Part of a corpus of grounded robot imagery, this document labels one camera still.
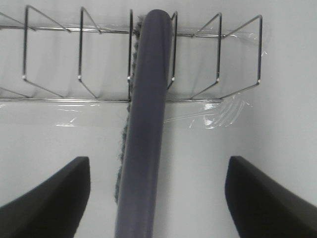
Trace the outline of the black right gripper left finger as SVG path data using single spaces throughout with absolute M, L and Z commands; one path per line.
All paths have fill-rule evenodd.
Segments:
M 76 157 L 47 180 L 1 206 L 2 238 L 72 238 L 90 196 L 90 162 Z

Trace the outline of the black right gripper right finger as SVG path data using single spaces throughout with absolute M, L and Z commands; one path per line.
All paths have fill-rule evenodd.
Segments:
M 315 238 L 317 208 L 241 156 L 229 159 L 225 199 L 241 238 Z

